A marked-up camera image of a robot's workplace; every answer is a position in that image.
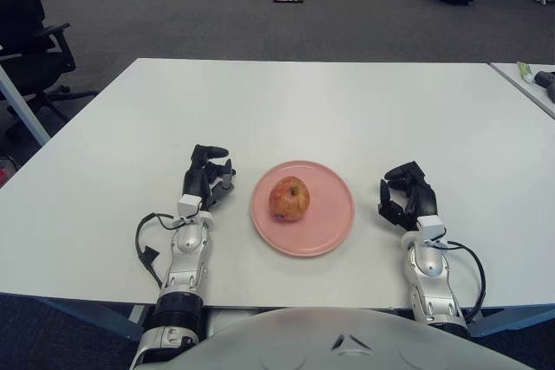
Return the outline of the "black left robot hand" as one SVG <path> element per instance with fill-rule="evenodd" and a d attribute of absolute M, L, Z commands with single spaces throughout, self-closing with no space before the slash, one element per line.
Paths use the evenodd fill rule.
<path fill-rule="evenodd" d="M 200 210 L 209 211 L 234 190 L 235 175 L 227 149 L 197 144 L 185 173 L 182 194 L 200 197 Z"/>

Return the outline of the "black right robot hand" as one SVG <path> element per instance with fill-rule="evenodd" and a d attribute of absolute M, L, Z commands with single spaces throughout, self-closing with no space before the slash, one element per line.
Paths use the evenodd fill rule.
<path fill-rule="evenodd" d="M 407 204 L 404 208 L 391 199 L 391 190 L 405 192 Z M 385 173 L 380 182 L 378 213 L 391 224 L 399 225 L 406 231 L 417 230 L 419 217 L 438 214 L 435 192 L 415 161 Z"/>

